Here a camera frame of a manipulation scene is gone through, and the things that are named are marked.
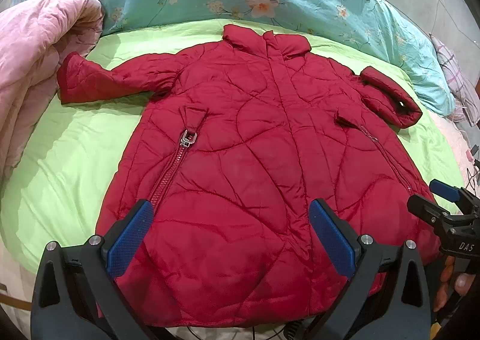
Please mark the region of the person's right hand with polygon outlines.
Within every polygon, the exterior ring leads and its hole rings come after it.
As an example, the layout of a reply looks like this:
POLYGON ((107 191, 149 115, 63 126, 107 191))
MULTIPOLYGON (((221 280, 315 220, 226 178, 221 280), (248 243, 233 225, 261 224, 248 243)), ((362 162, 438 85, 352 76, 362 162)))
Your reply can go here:
POLYGON ((444 263, 444 269, 440 275, 440 286, 433 302, 433 311, 443 308, 448 300, 448 288, 452 287, 460 296, 464 296, 470 290, 475 280, 475 274, 454 273, 456 258, 448 256, 444 263))

